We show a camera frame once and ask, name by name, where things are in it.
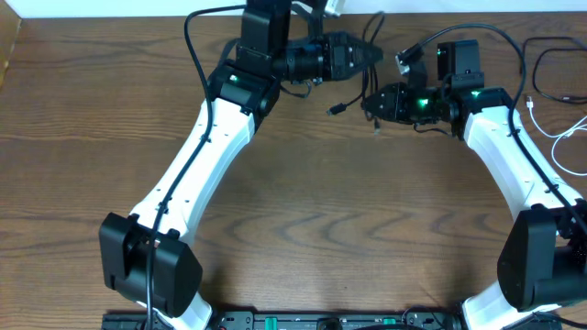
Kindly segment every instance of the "white usb cable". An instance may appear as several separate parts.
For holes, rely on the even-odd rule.
[[[567,129],[566,131],[557,134],[557,135],[550,135],[549,133],[545,132],[540,125],[537,123],[536,119],[534,119],[534,102],[532,102],[532,96],[528,96],[526,99],[526,106],[528,108],[528,111],[530,112],[530,118],[532,119],[532,122],[534,123],[534,126],[540,131],[540,133],[544,134],[546,137],[548,138],[555,138],[556,140],[554,141],[554,143],[552,144],[552,149],[550,150],[550,156],[552,157],[552,160],[554,161],[555,164],[557,164],[557,166],[563,170],[566,171],[569,174],[572,175],[577,175],[577,176],[587,176],[587,173],[577,173],[575,171],[572,170],[568,170],[566,168],[564,168],[562,165],[559,164],[559,162],[557,161],[556,157],[554,156],[554,149],[557,147],[557,144],[559,143],[559,141],[562,138],[570,138],[570,136],[573,135],[573,133],[575,133],[578,130],[582,130],[582,131],[587,131],[587,124],[582,125],[582,122],[584,122],[587,119],[587,116],[585,116],[583,119],[581,119],[580,121],[577,122],[577,124],[573,125],[571,128]]]

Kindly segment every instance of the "table surface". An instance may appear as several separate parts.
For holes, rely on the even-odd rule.
[[[360,35],[368,18],[344,16],[326,30]],[[587,33],[581,13],[389,15],[377,39],[387,56],[380,82],[401,79],[395,52],[464,22],[495,24],[519,41]],[[3,328],[95,329],[106,311],[138,309],[105,287],[97,231],[109,212],[127,214],[150,191],[198,115],[203,92],[182,27],[182,17],[24,22],[0,93]],[[194,21],[205,72],[239,27],[237,17]],[[291,35],[304,33],[295,18]],[[510,46],[482,30],[440,40],[467,38],[480,41],[486,85],[513,94],[520,77]],[[529,47],[528,65],[547,45],[554,44]],[[438,84],[431,48],[430,83]],[[559,93],[584,86],[586,78],[574,74],[582,61],[553,55],[542,82]],[[209,302],[391,311],[451,306],[495,281],[513,221],[481,160],[457,139],[409,126],[383,123],[374,136],[357,105],[325,115],[359,90],[356,77],[325,83],[303,101],[282,95],[232,163],[194,246]],[[584,116],[585,107],[539,98],[529,84],[526,92],[550,132]],[[523,104],[518,109],[549,155],[552,140],[528,122]],[[559,160],[585,171],[586,142],[562,143]],[[587,180],[559,172],[587,194]],[[585,322],[586,307],[562,314]]]

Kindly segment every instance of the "white wall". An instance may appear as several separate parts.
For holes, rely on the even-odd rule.
[[[185,16],[245,0],[6,0],[23,18]],[[345,13],[585,11],[587,0],[347,0]]]

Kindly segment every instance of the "wooden table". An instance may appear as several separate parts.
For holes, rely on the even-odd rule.
[[[367,19],[326,26],[359,35]],[[519,41],[587,33],[587,14],[389,15],[377,40],[387,57],[380,81],[401,79],[395,52],[464,22],[495,24]],[[1,327],[95,329],[106,311],[137,309],[105,287],[97,230],[108,212],[127,214],[153,187],[198,115],[203,93],[182,27],[182,17],[25,21],[0,93]],[[239,27],[237,17],[194,21],[207,73]],[[294,19],[292,38],[304,33]],[[486,85],[513,94],[520,78],[508,44],[481,30],[441,40],[467,38],[480,41]],[[529,65],[546,45],[528,49]],[[434,51],[426,61],[438,84]],[[576,74],[584,62],[553,56],[542,81],[584,92]],[[325,83],[304,101],[283,95],[230,166],[194,247],[209,302],[389,311],[449,306],[495,281],[513,222],[483,163],[457,139],[409,126],[384,123],[374,136],[357,106],[325,115],[359,90],[356,77]],[[584,116],[585,107],[526,91],[548,131]],[[549,155],[552,140],[518,108]],[[586,145],[584,136],[564,142],[560,161],[585,171]],[[587,195],[585,179],[559,173]],[[562,313],[587,321],[584,304]]]

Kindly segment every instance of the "wood grain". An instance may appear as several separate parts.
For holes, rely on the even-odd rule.
[[[359,34],[368,16],[328,21]],[[391,60],[430,33],[485,22],[515,39],[583,36],[586,14],[389,15],[378,42],[382,83],[401,79]],[[194,21],[210,72],[235,17]],[[183,43],[183,19],[101,18],[24,22],[0,93],[0,325],[7,329],[95,329],[108,310],[136,309],[103,284],[97,229],[127,213],[167,169],[189,134],[202,89]],[[293,21],[292,35],[305,32]],[[477,38],[486,84],[513,93],[515,53],[484,31]],[[528,48],[533,63],[542,43]],[[436,58],[428,56],[430,82]],[[540,79],[580,93],[584,56],[545,60]],[[194,250],[204,297],[259,310],[401,310],[450,306],[495,280],[511,229],[505,201],[463,143],[383,124],[375,137],[348,101],[360,79],[326,83],[300,102],[282,96],[255,140],[228,169],[206,209]],[[560,131],[584,116],[535,97],[537,120]],[[551,140],[526,128],[545,154]],[[587,139],[561,143],[558,157],[585,171]],[[561,173],[587,194],[587,181]],[[584,304],[562,311],[587,321]]]

